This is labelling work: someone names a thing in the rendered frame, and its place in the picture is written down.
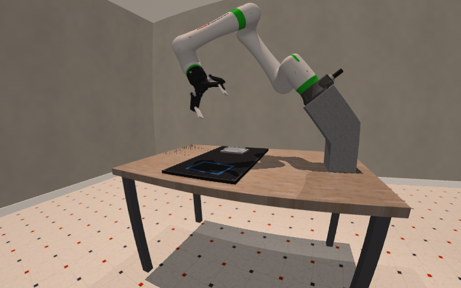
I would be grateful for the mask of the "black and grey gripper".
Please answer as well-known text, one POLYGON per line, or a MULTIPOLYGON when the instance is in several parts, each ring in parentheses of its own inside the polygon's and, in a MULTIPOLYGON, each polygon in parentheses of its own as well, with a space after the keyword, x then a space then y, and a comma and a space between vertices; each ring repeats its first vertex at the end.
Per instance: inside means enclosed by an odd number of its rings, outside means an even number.
POLYGON ((190 110, 197 113, 198 118, 203 119, 203 116, 200 112, 199 105, 200 99, 203 96, 203 93, 211 87, 219 87, 224 93, 225 96, 228 96, 227 92, 223 84, 225 81, 222 78, 215 77, 209 74, 209 78, 206 78, 204 74, 197 74, 191 80, 193 87, 195 88, 194 92, 191 92, 191 102, 190 102, 190 110), (216 82, 209 82, 210 80, 214 80, 216 82))

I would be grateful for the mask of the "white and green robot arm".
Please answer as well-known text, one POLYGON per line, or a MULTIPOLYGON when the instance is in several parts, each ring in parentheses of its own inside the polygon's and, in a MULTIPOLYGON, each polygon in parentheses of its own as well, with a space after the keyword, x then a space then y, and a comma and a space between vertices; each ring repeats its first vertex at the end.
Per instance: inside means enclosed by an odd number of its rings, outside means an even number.
POLYGON ((280 64, 256 32, 260 18, 260 8, 256 4, 247 3, 194 31, 176 37, 172 49, 190 84, 192 85, 191 80, 196 74, 204 74, 207 78, 196 50, 216 38, 235 31, 237 39, 263 68, 274 90, 279 94, 287 94, 295 89, 303 98, 305 106, 333 85, 335 78, 343 73, 343 70, 339 69, 333 75, 326 74, 318 79, 296 53, 288 56, 280 64))

